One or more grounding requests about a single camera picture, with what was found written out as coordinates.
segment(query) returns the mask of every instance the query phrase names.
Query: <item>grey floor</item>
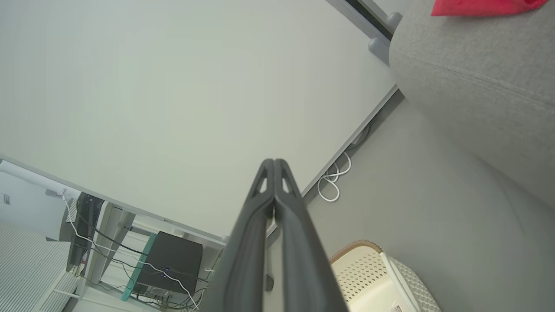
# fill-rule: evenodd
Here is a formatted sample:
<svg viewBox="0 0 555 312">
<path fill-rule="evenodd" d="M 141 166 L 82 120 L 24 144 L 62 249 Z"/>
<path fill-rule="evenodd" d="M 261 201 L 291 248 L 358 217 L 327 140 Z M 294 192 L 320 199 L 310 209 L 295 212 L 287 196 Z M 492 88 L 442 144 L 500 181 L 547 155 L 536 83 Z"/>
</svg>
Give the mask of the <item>grey floor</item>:
<svg viewBox="0 0 555 312">
<path fill-rule="evenodd" d="M 339 179 L 340 199 L 306 197 L 328 256 L 371 240 L 412 268 L 443 311 L 554 311 L 555 210 L 454 145 L 401 95 L 376 120 Z M 281 238 L 270 259 L 264 307 L 283 311 Z"/>
</svg>

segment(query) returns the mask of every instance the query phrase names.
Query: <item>white cable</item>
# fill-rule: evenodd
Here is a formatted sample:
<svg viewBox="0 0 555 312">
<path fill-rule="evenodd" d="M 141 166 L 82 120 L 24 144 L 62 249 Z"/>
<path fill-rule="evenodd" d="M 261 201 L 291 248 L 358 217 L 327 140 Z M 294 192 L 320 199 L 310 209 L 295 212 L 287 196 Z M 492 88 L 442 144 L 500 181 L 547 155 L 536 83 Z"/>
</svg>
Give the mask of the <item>white cable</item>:
<svg viewBox="0 0 555 312">
<path fill-rule="evenodd" d="M 68 210 L 68 214 L 69 214 L 69 213 L 70 213 L 70 212 L 69 212 L 69 204 L 68 204 L 67 198 L 66 198 L 65 195 L 64 195 L 64 191 L 65 191 L 65 190 L 62 190 L 62 193 L 61 193 L 61 195 L 62 195 L 62 200 L 64 201 L 65 206 L 67 207 L 67 210 Z M 158 272 L 164 273 L 164 274 L 166 275 L 167 278 L 169 278 L 169 279 L 171 279 L 171 280 L 177 281 L 177 282 L 179 283 L 179 285 L 181 286 L 181 288 L 183 288 L 183 290 L 185 290 L 185 291 L 187 292 L 187 294 L 189 295 L 189 298 L 191 298 L 191 301 L 193 302 L 193 304 L 195 305 L 195 307 L 196 307 L 197 309 L 199 309 L 199 307 L 196 305 L 195 300 L 193 300 L 193 296 L 191 296 L 191 293 L 187 290 L 187 288 L 183 287 L 183 284 L 181 283 L 180 280 L 174 279 L 173 277 L 169 276 L 168 273 L 166 273 L 165 271 L 162 271 L 162 270 L 159 270 L 159 269 L 155 268 L 152 264 L 150 264 L 150 263 L 148 263 L 148 262 L 142 262 L 142 261 L 140 261 L 140 260 L 139 260 L 138 258 L 136 258 L 134 255 L 121 252 L 120 250 L 113 250 L 113 249 L 110 249 L 110 248 L 108 248 L 108 247 L 104 247 L 104 246 L 102 246 L 102 245 L 100 245 L 100 246 L 99 246 L 99 245 L 96 245 L 95 242 L 93 242 L 92 240 L 90 240 L 90 239 L 88 239 L 88 238 L 86 238 L 86 237 L 84 237 L 84 236 L 79 235 L 79 234 L 77 233 L 77 229 L 75 228 L 75 225 L 73 225 L 73 222 L 70 222 L 70 224 L 71 224 L 71 227 L 73 228 L 73 230 L 75 231 L 75 235 L 76 235 L 77 237 L 80 237 L 80 238 L 82 238 L 82 239 L 85 239 L 85 240 L 91 242 L 91 243 L 92 243 L 94 246 L 96 246 L 96 247 L 102 247 L 102 248 L 108 249 L 108 250 L 110 250 L 110 251 L 113 251 L 113 252 L 115 252 L 115 253 L 121 253 L 121 254 L 123 254 L 123 255 L 130 256 L 130 257 L 132 257 L 133 259 L 137 260 L 138 262 L 143 263 L 143 264 L 150 265 L 150 267 L 153 268 L 154 270 L 156 270 L 156 271 L 158 271 Z"/>
<path fill-rule="evenodd" d="M 205 291 L 205 290 L 206 290 L 206 289 L 203 289 L 203 292 L 200 294 L 199 304 L 200 304 L 201 301 L 203 301 L 203 298 L 204 298 L 204 291 Z"/>
<path fill-rule="evenodd" d="M 340 192 L 339 192 L 339 187 L 337 186 L 337 184 L 335 184 L 335 183 L 337 182 L 337 180 L 339 179 L 339 176 L 340 176 L 340 175 L 343 175 L 343 174 L 349 172 L 349 170 L 351 170 L 351 166 L 352 166 L 351 158 L 349 157 L 349 155 L 347 155 L 347 153 L 343 152 L 343 154 L 347 157 L 347 160 L 349 161 L 349 167 L 347 167 L 347 169 L 346 169 L 345 171 L 340 172 L 340 171 L 339 171 L 339 166 L 334 162 L 334 166 L 335 166 L 335 171 L 336 171 L 336 173 L 327 174 L 327 171 L 326 171 L 326 174 L 324 174 L 324 175 L 318 180 L 318 185 L 317 185 L 317 187 L 318 187 L 318 194 L 320 194 L 320 197 L 322 197 L 323 200 L 325 200 L 325 201 L 327 201 L 327 202 L 330 202 L 330 203 L 335 202 L 335 201 L 338 200 L 338 198 L 339 198 L 339 194 L 340 194 Z M 329 198 L 325 197 L 325 196 L 322 194 L 322 190 L 320 189 L 320 183 L 322 182 L 322 180 L 326 180 L 328 183 L 330 183 L 330 184 L 337 190 L 337 195 L 336 195 L 334 198 L 329 199 Z"/>
</svg>

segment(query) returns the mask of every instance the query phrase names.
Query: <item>red cushion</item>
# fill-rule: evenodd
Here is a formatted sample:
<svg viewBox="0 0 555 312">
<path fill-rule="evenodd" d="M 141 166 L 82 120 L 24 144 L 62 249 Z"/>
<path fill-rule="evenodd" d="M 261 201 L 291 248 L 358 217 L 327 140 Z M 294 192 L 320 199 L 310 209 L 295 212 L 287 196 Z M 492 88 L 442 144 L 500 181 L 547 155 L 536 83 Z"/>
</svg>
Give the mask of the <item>red cushion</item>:
<svg viewBox="0 0 555 312">
<path fill-rule="evenodd" d="M 547 0 L 436 0 L 432 16 L 512 15 L 537 9 Z"/>
</svg>

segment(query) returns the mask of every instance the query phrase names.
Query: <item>white laundry basket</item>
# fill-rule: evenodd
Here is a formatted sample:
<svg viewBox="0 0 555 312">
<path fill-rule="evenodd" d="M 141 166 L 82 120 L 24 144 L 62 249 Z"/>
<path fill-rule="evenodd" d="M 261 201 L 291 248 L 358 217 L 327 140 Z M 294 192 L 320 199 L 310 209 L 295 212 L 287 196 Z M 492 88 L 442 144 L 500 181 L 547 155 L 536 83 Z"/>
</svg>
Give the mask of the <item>white laundry basket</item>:
<svg viewBox="0 0 555 312">
<path fill-rule="evenodd" d="M 351 312 L 440 311 L 420 278 L 371 241 L 349 244 L 330 263 Z"/>
</svg>

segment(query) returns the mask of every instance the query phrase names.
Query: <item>white wall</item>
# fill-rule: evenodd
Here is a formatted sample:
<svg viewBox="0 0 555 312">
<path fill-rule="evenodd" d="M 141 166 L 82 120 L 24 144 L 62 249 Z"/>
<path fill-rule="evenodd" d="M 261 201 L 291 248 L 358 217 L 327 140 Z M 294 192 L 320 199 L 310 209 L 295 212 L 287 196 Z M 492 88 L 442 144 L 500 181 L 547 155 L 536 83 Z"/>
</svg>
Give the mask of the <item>white wall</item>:
<svg viewBox="0 0 555 312">
<path fill-rule="evenodd" d="M 0 194 L 8 194 L 11 200 L 11 205 L 0 205 L 0 222 L 18 224 L 57 239 L 65 204 L 45 192 L 46 188 L 0 172 Z"/>
<path fill-rule="evenodd" d="M 0 29 L 0 157 L 217 238 L 264 159 L 307 188 L 395 85 L 325 0 L 11 0 Z"/>
</svg>

